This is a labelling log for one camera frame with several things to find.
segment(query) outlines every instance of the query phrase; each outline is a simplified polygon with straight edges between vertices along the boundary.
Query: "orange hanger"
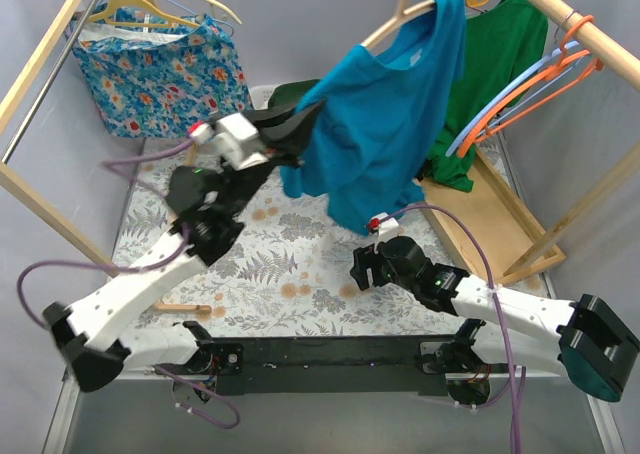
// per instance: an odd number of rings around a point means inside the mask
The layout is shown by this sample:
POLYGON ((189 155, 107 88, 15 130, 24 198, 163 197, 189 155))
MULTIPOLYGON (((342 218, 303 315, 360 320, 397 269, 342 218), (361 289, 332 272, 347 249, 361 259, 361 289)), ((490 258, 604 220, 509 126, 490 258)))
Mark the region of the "orange hanger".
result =
POLYGON ((562 40, 562 45, 560 46, 560 49, 562 50, 562 55, 560 56, 560 60, 557 63, 555 63, 555 64, 547 67, 543 71, 539 72, 535 76, 531 77, 529 80, 527 80, 526 82, 524 82, 520 86, 518 86, 511 93, 509 93, 509 95, 507 95, 504 99, 502 99, 499 103, 497 103, 489 112, 487 112, 487 114, 478 122, 478 124, 476 124, 473 127, 473 129, 471 129, 471 132, 469 132, 469 135, 464 139, 464 141, 462 141, 462 143, 458 147, 458 151, 457 151, 458 157, 460 157, 460 158, 464 157, 465 154, 467 153, 467 151, 471 148, 471 146, 473 144, 482 142, 485 139, 488 139, 489 137, 491 137, 492 135, 497 134, 502 129, 504 129, 507 126, 511 125, 512 123, 514 123, 518 119, 522 118, 523 116, 526 116, 531 111, 537 109, 538 107, 542 106, 543 104, 546 104, 547 102, 549 102, 550 100, 552 100, 555 97, 559 96, 563 92, 571 89, 573 86, 575 86, 576 84, 578 84, 579 82, 583 81, 584 79, 589 77, 591 74, 593 74, 594 71, 596 71, 596 70, 597 71, 601 71, 603 69, 604 64, 602 63, 602 61, 600 59, 593 59, 587 65, 585 70, 582 71, 582 73, 576 79, 571 81, 566 86, 561 87, 560 89, 558 89, 554 93, 552 93, 549 96, 545 97, 541 101, 538 101, 537 103, 535 103, 533 106, 530 106, 527 109, 525 109, 524 111, 518 113, 518 115, 516 115, 516 116, 512 117, 511 119, 507 120, 506 122, 500 124, 494 130, 492 130, 489 127, 489 122, 500 111, 502 111, 502 109, 504 109, 511 101, 516 99, 518 96, 520 96, 521 94, 526 92, 527 89, 529 89, 531 86, 537 84, 538 82, 542 82, 542 81, 549 82, 549 81, 555 79, 558 75, 560 75, 573 62, 577 61, 578 59, 580 59, 582 57, 591 55, 591 52, 589 52, 586 49, 583 50, 583 51, 577 52, 575 54, 567 55, 568 52, 567 52, 566 44, 567 44, 567 42, 569 42, 571 37, 573 37, 573 34, 580 28, 580 26, 582 26, 585 22, 591 22, 593 20, 594 20, 593 16, 585 16, 582 19, 580 19, 578 22, 576 22, 576 24, 571 29, 569 29, 569 31, 565 35, 564 39, 562 40))

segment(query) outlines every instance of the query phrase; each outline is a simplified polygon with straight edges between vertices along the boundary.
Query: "green t-shirt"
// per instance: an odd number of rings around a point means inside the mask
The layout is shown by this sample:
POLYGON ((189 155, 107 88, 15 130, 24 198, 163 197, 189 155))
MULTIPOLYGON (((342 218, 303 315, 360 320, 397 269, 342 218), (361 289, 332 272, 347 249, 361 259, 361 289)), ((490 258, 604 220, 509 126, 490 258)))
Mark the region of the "green t-shirt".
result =
POLYGON ((462 159, 456 154, 446 157, 445 152, 484 106, 542 57, 547 28, 545 15, 527 0, 502 0, 467 21, 464 76, 452 86, 444 129, 427 155, 426 177, 471 191, 467 172, 475 146, 462 159))

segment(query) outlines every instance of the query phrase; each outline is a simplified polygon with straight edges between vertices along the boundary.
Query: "floral tablecloth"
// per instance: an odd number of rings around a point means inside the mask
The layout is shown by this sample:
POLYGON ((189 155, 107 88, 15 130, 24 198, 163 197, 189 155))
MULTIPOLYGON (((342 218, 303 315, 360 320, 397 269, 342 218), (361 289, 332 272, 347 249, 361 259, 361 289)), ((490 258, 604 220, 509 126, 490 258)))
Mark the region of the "floral tablecloth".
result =
MULTIPOLYGON (((145 152, 167 149, 171 140, 149 140, 145 152)), ((488 151, 504 172, 497 151, 488 151)), ((184 156, 143 166, 140 178, 164 189, 171 170, 184 156)), ((205 148, 197 165, 215 158, 205 148)), ((426 310, 408 292, 388 285, 360 292, 349 275, 353 250, 371 244, 342 229, 326 215, 326 196, 290 199, 274 172, 240 216, 247 227, 230 252, 211 268, 173 289, 163 301, 208 304, 213 311, 200 323, 214 336, 400 335, 447 334, 462 320, 426 310)), ((136 188, 114 253, 118 264, 130 264, 167 228, 168 212, 152 193, 136 188)), ((401 220, 433 262, 451 263, 422 213, 401 220)), ((546 296, 544 283, 533 278, 518 289, 546 296)), ((170 326, 189 318, 149 309, 136 327, 170 326)))

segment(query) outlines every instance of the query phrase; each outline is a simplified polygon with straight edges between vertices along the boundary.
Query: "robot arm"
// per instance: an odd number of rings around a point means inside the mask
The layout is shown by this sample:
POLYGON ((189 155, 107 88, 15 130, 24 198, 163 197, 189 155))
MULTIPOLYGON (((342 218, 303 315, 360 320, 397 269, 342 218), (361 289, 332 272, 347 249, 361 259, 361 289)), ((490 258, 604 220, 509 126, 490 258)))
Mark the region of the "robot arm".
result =
MULTIPOLYGON (((168 232, 134 265, 149 265, 188 248, 158 270, 121 274, 69 306, 54 303, 43 316, 80 389, 90 392, 123 370, 156 364, 198 373, 218 362, 217 372, 238 369, 234 353, 217 343, 197 322, 170 328, 135 330, 132 322, 182 281, 204 272, 233 246, 244 228, 236 221, 271 171, 298 166, 322 103, 294 114, 291 108, 245 111, 202 124, 195 138, 221 154, 219 169, 178 167, 166 202, 177 219, 168 232)), ((398 236, 397 222, 383 222, 375 245, 354 251, 352 277, 361 289, 394 283, 410 291, 426 308, 470 318, 458 334, 433 355, 421 358, 427 372, 470 372, 482 364, 506 362, 492 291, 463 269, 432 264, 416 243, 398 236)), ((601 300, 585 295, 580 302, 540 299, 511 289, 498 290, 511 329, 515 362, 533 369, 568 375, 589 394, 619 400, 640 343, 601 300)))

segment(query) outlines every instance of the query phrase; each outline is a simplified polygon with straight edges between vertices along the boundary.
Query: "shirt tag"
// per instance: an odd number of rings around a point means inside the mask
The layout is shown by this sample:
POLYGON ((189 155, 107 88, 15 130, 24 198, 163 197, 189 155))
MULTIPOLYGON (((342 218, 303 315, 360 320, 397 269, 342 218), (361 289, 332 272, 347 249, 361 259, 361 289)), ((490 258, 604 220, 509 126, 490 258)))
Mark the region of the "shirt tag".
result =
POLYGON ((413 66, 416 62, 420 60, 422 57, 422 49, 419 49, 411 58, 409 59, 409 65, 413 66))

